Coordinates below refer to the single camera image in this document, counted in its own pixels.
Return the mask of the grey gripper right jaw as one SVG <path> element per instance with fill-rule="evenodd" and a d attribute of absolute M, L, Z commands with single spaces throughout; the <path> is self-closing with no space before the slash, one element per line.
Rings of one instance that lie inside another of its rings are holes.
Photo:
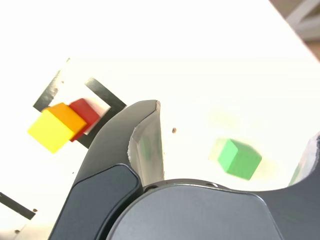
<path fill-rule="evenodd" d="M 320 138 L 307 145 L 314 164 L 293 185 L 267 191 L 166 184 L 135 200 L 109 240 L 317 240 L 320 237 Z"/>

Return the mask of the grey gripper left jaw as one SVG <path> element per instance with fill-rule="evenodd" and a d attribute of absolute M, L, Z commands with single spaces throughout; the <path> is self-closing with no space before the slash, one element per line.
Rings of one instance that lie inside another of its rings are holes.
<path fill-rule="evenodd" d="M 49 235 L 104 240 L 144 187 L 164 179 L 158 100 L 139 101 L 97 133 Z"/>

